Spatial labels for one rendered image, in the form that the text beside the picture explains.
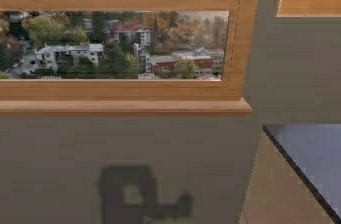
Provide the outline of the wooden framed window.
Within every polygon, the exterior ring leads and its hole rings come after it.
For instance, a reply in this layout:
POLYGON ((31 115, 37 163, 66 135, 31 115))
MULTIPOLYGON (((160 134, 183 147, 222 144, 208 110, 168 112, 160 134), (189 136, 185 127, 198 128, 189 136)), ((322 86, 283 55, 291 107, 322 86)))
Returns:
POLYGON ((279 0, 277 17, 341 17, 341 0, 279 0))
POLYGON ((0 11, 227 11, 220 80, 0 79, 0 116, 238 116, 258 0, 0 0, 0 11))

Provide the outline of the grey topped wooden cabinet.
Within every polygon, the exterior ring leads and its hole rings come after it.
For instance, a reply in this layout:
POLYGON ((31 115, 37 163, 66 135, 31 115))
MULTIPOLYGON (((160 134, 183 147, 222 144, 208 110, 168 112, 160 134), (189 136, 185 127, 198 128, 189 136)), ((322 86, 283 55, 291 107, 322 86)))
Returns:
POLYGON ((265 124, 239 224, 341 224, 341 124, 265 124))

